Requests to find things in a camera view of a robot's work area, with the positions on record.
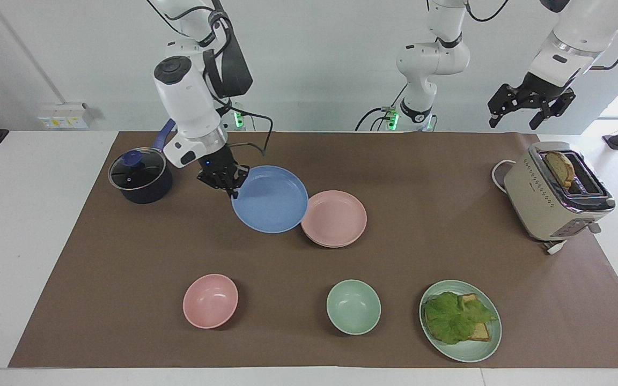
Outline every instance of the blue pot handle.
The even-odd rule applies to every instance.
[[[164,151],[164,146],[166,144],[166,137],[168,137],[168,134],[173,130],[175,125],[176,125],[176,122],[172,119],[169,119],[166,122],[164,127],[161,129],[161,131],[157,135],[157,139],[154,141],[154,144],[152,145],[154,149],[157,149],[158,151]]]

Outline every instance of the white power cord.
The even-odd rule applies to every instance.
[[[567,243],[567,241],[569,241],[569,239],[564,240],[564,241],[562,241],[562,242],[558,242],[557,244],[554,244],[552,247],[549,247],[549,248],[547,249],[547,253],[548,253],[548,254],[551,254],[551,255],[556,254],[557,252],[559,252],[559,251],[561,251],[561,250],[562,250],[562,247],[564,247],[564,244],[566,244],[566,243]]]
[[[511,159],[503,159],[502,161],[498,162],[495,167],[493,167],[492,171],[490,172],[490,178],[492,178],[492,182],[495,183],[495,186],[497,186],[498,189],[502,190],[502,193],[505,193],[505,195],[507,195],[507,190],[505,190],[505,188],[502,187],[502,185],[500,185],[500,183],[497,182],[497,179],[495,178],[495,171],[497,171],[497,168],[500,167],[500,165],[502,164],[506,164],[506,163],[510,163],[510,164],[516,164],[516,161],[512,161]]]

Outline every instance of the white wall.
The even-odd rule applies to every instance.
[[[424,0],[223,0],[255,83],[239,98],[271,115],[278,130],[352,130],[366,110],[392,102],[404,78],[395,68],[402,44],[432,41]],[[490,14],[499,2],[476,2]],[[177,39],[146,2],[136,0],[0,0],[0,11],[69,102],[86,102],[96,130],[155,130],[166,119],[151,79],[166,42]],[[439,130],[487,130],[486,103],[502,83],[517,85],[557,15],[537,0],[510,2],[495,20],[467,19],[469,68],[436,77]],[[618,38],[600,63],[618,55]],[[6,58],[0,47],[0,58]],[[53,101],[41,81],[29,85],[17,59],[0,61],[0,122],[36,128],[33,102]],[[540,132],[580,133],[618,95],[618,67],[574,83],[577,99],[566,115]],[[528,131],[535,112],[505,117],[497,131]]]

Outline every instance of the table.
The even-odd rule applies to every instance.
[[[0,384],[618,383],[612,369],[5,369],[115,135],[12,132],[0,145]],[[618,205],[618,152],[598,138],[540,138],[581,147]],[[618,206],[600,223],[598,241],[618,274]]]

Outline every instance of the wall socket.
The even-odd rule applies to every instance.
[[[94,120],[85,103],[45,103],[40,110],[37,119],[45,129],[89,129]]]

